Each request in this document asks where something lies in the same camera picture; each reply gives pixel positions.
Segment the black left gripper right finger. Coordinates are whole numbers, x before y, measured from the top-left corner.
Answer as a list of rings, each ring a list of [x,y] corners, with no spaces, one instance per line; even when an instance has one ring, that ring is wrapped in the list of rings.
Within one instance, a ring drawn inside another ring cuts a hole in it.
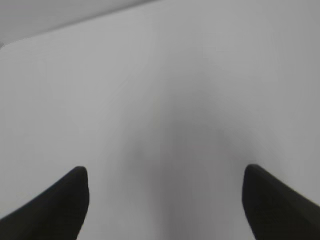
[[[245,168],[242,206],[257,240],[320,238],[320,207],[257,164]]]

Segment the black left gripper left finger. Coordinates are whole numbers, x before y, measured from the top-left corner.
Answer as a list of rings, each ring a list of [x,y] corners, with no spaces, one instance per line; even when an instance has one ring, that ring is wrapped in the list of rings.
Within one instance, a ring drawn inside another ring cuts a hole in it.
[[[69,171],[44,192],[0,220],[2,240],[75,240],[90,203],[88,172]]]

